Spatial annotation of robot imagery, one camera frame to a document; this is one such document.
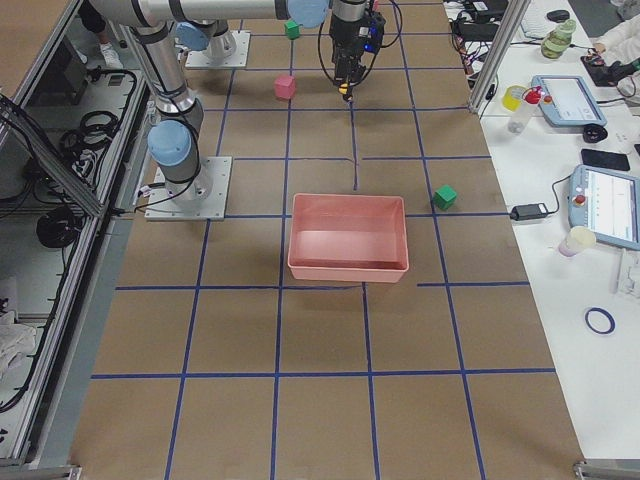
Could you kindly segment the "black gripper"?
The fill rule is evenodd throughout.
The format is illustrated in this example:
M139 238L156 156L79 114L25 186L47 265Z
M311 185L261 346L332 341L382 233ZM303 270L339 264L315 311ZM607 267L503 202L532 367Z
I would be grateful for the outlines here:
M355 21L333 14L329 34L332 39L332 63L335 75L363 75L364 53L377 55L382 47L386 20L380 12L365 12Z

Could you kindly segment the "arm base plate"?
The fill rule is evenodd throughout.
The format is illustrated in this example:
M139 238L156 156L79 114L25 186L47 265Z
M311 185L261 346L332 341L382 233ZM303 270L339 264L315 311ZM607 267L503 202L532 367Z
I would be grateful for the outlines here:
M144 216L149 221L222 221L225 218L233 159L201 157L200 172L188 189L168 184L151 191L150 207Z
M249 56L251 33L228 30L213 36L203 51L190 51L185 67L191 70L244 69Z

